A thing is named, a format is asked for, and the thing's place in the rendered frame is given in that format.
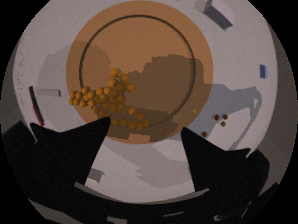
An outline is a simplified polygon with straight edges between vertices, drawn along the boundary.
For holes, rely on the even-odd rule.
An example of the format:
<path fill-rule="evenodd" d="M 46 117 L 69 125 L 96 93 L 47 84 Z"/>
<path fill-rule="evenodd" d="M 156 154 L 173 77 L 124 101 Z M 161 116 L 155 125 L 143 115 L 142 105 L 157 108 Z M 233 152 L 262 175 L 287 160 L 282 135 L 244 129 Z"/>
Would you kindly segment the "orange round board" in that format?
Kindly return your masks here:
<path fill-rule="evenodd" d="M 125 144 L 160 143 L 192 124 L 205 107 L 214 75 L 209 48 L 200 28 L 174 7 L 149 0 L 117 3 L 94 15 L 74 39 L 65 71 L 68 93 L 108 87 L 112 68 L 128 73 L 126 83 L 136 89 L 118 96 L 125 96 L 126 108 L 144 113 L 150 125 L 141 131 L 122 127 L 122 120 L 140 121 L 128 109 L 112 113 L 96 104 L 118 119 L 118 125 L 110 120 L 106 137 Z"/>

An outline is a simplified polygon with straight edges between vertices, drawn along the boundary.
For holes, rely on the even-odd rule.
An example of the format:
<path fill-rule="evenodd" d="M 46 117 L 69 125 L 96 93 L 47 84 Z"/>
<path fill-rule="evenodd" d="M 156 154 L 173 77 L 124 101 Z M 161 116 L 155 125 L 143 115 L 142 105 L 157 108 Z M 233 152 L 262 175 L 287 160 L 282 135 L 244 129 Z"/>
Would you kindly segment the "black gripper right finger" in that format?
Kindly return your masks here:
<path fill-rule="evenodd" d="M 243 159 L 251 151 L 251 148 L 223 151 L 186 127 L 182 128 L 181 137 L 196 192 L 208 188 L 231 164 Z"/>

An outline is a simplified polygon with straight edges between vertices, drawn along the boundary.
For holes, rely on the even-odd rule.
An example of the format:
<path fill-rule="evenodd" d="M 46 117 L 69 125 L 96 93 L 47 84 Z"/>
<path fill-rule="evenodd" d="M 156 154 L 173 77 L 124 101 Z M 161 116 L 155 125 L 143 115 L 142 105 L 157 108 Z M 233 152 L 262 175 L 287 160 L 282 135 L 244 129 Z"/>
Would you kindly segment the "small blue cube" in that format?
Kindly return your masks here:
<path fill-rule="evenodd" d="M 261 65 L 261 64 L 259 64 L 259 65 Z M 269 73 L 267 73 L 267 72 L 269 72 L 269 69 L 267 69 L 267 65 L 262 64 L 261 68 L 259 68 L 259 71 L 261 71 L 261 72 L 259 72 L 259 75 L 261 75 L 262 79 L 265 79 L 265 77 L 267 79 L 267 75 L 269 75 Z"/>

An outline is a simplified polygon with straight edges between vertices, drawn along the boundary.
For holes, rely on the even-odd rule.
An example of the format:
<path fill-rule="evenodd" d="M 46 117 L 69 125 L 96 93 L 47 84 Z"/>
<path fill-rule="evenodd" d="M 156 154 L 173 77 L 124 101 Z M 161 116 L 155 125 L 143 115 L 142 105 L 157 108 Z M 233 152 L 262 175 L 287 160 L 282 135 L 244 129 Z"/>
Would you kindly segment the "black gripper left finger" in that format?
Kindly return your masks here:
<path fill-rule="evenodd" d="M 85 185 L 98 149 L 108 133 L 110 117 L 101 117 L 93 123 L 60 133 L 36 123 L 29 123 L 29 127 L 32 128 L 33 137 L 48 151 L 55 153 L 76 183 Z"/>

